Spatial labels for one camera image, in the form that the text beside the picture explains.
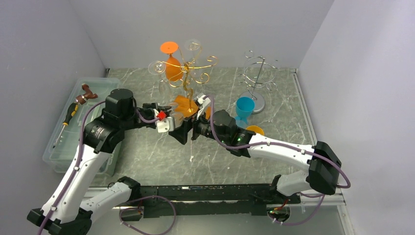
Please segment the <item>clear plastic storage box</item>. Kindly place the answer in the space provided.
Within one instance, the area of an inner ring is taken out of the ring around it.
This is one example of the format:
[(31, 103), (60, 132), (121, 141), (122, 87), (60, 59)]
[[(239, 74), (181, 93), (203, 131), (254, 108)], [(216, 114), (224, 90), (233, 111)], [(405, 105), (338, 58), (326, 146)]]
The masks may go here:
[[(43, 154), (43, 161), (55, 172), (66, 173), (74, 157), (77, 155), (79, 132), (86, 112), (93, 105), (104, 101), (112, 90), (120, 87), (121, 82), (117, 78), (84, 77), (77, 80), (68, 100), (62, 108), (58, 122), (55, 124), (54, 131)], [(91, 90), (93, 94), (97, 94), (97, 98), (89, 99), (83, 105), (79, 106), (69, 125), (65, 129), (62, 129), (62, 123), (69, 106), (75, 102), (76, 97), (85, 94), (88, 90)]]

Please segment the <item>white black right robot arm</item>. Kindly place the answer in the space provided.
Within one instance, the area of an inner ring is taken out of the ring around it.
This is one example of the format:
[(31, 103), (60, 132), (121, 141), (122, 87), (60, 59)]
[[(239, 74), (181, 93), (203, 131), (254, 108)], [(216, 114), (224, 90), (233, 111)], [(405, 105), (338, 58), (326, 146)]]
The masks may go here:
[(269, 192), (275, 203), (282, 203), (288, 196), (310, 189), (333, 195), (340, 187), (338, 179), (342, 163), (323, 141), (315, 145), (277, 141), (237, 126), (236, 119), (225, 110), (216, 111), (210, 119), (205, 115), (200, 118), (195, 115), (187, 117), (169, 135), (179, 143), (186, 144), (189, 131), (194, 140), (199, 136), (216, 140), (235, 156), (264, 158), (297, 167), (298, 171), (277, 175), (273, 179)]

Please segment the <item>gold wire glass rack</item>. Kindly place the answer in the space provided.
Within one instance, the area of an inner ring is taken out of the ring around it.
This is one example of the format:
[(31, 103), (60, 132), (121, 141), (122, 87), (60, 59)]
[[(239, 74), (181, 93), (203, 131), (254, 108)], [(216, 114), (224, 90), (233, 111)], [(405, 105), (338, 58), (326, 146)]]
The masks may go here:
[(192, 116), (193, 114), (197, 113), (198, 111), (196, 103), (193, 100), (194, 90), (191, 88), (191, 82), (195, 82), (197, 84), (207, 83), (210, 80), (210, 75), (206, 72), (203, 72), (203, 69), (216, 66), (218, 63), (218, 58), (215, 56), (207, 57), (206, 61), (208, 62), (208, 65), (202, 66), (200, 64), (199, 67), (196, 67), (196, 69), (202, 69), (202, 73), (200, 76), (194, 77), (190, 75), (189, 69), (191, 69), (192, 67), (189, 67), (189, 62), (184, 58), (184, 54), (180, 47), (179, 47), (179, 50), (173, 54), (173, 56), (176, 59), (178, 59), (179, 62), (181, 63), (181, 69), (183, 71), (183, 76), (177, 82), (169, 82), (167, 79), (166, 80), (168, 84), (173, 88), (179, 88), (179, 87), (183, 88), (185, 92), (185, 96), (179, 95), (177, 98), (175, 98), (174, 102), (179, 103), (178, 110), (184, 114), (185, 118), (188, 118)]

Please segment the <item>yellow plastic goblet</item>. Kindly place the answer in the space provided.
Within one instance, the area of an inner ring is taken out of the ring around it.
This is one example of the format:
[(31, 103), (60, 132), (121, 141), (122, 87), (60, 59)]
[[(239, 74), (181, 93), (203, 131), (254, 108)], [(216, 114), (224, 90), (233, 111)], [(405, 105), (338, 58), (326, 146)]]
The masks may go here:
[(250, 126), (246, 127), (246, 130), (253, 131), (256, 134), (260, 134), (260, 135), (263, 135), (263, 136), (265, 135), (264, 130), (261, 127), (256, 126), (256, 125), (250, 125)]

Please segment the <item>clear small glass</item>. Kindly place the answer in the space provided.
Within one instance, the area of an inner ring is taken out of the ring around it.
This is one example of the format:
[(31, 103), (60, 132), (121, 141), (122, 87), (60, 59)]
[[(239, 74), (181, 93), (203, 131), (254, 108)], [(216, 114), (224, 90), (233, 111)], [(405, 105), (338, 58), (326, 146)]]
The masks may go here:
[(168, 108), (169, 115), (173, 117), (174, 119), (175, 128), (180, 127), (185, 117), (184, 117), (184, 114), (178, 110), (179, 103), (171, 102), (171, 103), (168, 103), (167, 106), (169, 107)]

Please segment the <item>clear wine glass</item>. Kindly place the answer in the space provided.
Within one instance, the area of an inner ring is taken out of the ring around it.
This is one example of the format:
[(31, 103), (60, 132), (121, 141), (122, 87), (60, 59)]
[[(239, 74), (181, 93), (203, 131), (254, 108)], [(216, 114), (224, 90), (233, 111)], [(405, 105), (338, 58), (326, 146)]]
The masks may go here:
[(189, 69), (190, 75), (194, 77), (200, 76), (202, 69), (196, 69), (196, 67), (200, 66), (200, 60), (198, 57), (199, 52), (201, 52), (202, 49), (201, 42), (197, 39), (189, 39), (185, 42), (184, 47), (187, 51), (189, 51), (189, 55), (191, 55), (191, 57), (187, 59), (189, 67), (192, 67)]

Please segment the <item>clear pink tinted glass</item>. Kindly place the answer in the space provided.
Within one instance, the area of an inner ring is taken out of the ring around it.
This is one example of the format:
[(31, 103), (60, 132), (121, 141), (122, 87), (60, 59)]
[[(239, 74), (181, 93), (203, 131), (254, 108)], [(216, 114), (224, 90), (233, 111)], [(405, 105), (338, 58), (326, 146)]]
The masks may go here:
[(160, 96), (164, 100), (168, 100), (171, 97), (170, 85), (168, 84), (165, 76), (166, 64), (162, 61), (153, 61), (148, 66), (148, 71), (158, 77), (158, 88)]

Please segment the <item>orange plastic goblet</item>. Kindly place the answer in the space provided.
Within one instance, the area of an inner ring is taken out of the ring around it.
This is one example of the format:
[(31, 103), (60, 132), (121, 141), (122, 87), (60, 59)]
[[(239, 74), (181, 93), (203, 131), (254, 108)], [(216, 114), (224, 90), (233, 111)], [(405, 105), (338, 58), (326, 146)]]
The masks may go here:
[(177, 82), (183, 76), (181, 63), (173, 56), (178, 50), (179, 45), (172, 41), (164, 42), (160, 46), (160, 51), (168, 55), (168, 59), (165, 61), (165, 75), (169, 82)]

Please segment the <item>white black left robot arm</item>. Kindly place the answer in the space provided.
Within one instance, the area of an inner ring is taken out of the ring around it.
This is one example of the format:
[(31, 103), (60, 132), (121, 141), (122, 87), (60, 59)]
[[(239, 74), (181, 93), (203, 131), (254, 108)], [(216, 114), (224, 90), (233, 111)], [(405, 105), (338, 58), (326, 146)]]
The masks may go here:
[(71, 165), (48, 201), (32, 209), (27, 220), (38, 227), (38, 234), (85, 235), (103, 214), (120, 204), (136, 208), (148, 204), (153, 195), (143, 194), (139, 182), (127, 176), (118, 179), (104, 192), (85, 200), (93, 178), (107, 161), (125, 132), (142, 127), (156, 128), (172, 106), (157, 103), (137, 106), (131, 90), (115, 89), (102, 101), (101, 115), (82, 122), (79, 144)]

